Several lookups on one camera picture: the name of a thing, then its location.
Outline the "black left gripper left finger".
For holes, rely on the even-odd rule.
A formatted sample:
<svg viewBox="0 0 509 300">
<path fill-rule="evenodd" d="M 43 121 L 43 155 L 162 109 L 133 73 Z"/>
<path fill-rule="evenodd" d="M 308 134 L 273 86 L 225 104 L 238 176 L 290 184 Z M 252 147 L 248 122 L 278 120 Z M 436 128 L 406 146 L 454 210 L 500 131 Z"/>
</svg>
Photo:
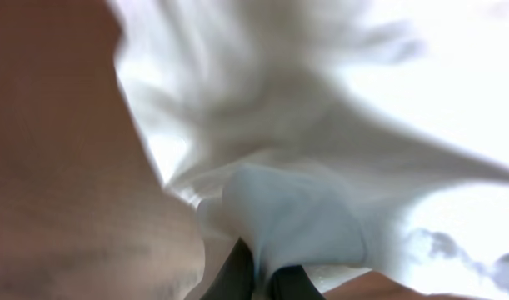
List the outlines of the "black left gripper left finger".
<svg viewBox="0 0 509 300">
<path fill-rule="evenodd" d="M 254 289 L 252 253 L 238 239 L 201 300 L 251 300 Z"/>
</svg>

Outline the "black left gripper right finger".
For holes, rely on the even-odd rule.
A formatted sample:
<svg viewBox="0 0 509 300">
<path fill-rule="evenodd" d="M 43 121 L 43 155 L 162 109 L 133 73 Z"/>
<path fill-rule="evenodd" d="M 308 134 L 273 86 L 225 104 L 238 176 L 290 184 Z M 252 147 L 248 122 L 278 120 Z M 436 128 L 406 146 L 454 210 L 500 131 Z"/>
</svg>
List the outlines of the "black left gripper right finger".
<svg viewBox="0 0 509 300">
<path fill-rule="evenodd" d="M 270 300 L 325 300 L 300 265 L 273 273 L 267 290 Z"/>
</svg>

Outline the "white t-shirt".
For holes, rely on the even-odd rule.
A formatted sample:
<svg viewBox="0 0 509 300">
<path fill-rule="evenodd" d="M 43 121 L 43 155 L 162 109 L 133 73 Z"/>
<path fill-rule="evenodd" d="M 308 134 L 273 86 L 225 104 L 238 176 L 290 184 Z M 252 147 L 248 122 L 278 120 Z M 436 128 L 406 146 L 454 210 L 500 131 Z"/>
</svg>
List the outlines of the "white t-shirt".
<svg viewBox="0 0 509 300">
<path fill-rule="evenodd" d="M 201 299 L 238 239 L 252 299 L 300 265 L 509 299 L 509 1 L 113 1 L 115 71 L 197 216 Z"/>
</svg>

